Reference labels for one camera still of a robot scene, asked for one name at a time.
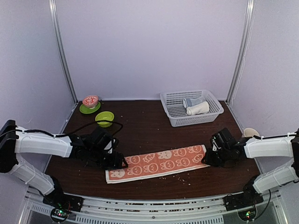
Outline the orange patterned towel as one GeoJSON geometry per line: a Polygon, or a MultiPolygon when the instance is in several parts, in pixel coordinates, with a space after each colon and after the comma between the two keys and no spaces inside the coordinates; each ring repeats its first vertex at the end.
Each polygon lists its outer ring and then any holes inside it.
{"type": "Polygon", "coordinates": [[[206,168],[201,160],[206,153],[204,145],[133,155],[125,158],[127,168],[106,171],[106,182],[116,184],[173,175],[206,168]]]}

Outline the white towel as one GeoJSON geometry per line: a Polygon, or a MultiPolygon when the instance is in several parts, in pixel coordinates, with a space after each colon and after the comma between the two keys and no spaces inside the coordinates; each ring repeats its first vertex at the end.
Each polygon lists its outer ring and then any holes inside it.
{"type": "Polygon", "coordinates": [[[209,112],[209,104],[207,101],[200,103],[198,105],[187,107],[186,113],[189,116],[196,115],[196,114],[202,114],[202,113],[208,113],[209,112]]]}

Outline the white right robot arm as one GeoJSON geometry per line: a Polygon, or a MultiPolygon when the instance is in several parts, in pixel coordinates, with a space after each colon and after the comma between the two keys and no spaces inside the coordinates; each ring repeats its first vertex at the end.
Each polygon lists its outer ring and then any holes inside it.
{"type": "Polygon", "coordinates": [[[236,140],[227,128],[210,139],[211,146],[205,152],[202,163],[224,167],[241,159],[278,161],[272,170],[254,176],[243,187],[240,203],[251,205],[262,193],[299,180],[299,132],[271,137],[253,135],[236,140]]]}

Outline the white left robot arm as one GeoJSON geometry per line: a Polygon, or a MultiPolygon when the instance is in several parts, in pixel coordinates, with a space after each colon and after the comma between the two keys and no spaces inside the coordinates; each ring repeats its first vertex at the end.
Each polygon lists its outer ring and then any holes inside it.
{"type": "Polygon", "coordinates": [[[59,181],[29,163],[25,154],[43,154],[90,161],[105,170],[128,167],[124,155],[116,151],[119,141],[98,126],[90,134],[75,131],[52,134],[39,129],[25,129],[15,120],[7,120],[0,129],[0,171],[14,175],[37,189],[46,201],[63,207],[68,202],[59,181]]]}

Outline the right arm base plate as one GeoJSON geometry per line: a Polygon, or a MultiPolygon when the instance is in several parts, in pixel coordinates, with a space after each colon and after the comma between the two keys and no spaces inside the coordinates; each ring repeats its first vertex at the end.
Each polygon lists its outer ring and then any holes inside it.
{"type": "Polygon", "coordinates": [[[223,201],[226,211],[231,211],[262,203],[263,197],[261,195],[257,195],[253,199],[246,199],[244,193],[239,193],[235,195],[229,194],[223,198],[223,201]]]}

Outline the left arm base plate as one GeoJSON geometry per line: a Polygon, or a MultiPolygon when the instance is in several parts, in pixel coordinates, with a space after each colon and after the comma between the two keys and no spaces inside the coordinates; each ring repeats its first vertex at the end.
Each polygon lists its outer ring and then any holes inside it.
{"type": "Polygon", "coordinates": [[[43,196],[43,203],[50,205],[54,208],[65,210],[65,211],[75,211],[80,212],[83,205],[83,198],[79,196],[64,195],[62,198],[51,199],[48,196],[43,196]]]}

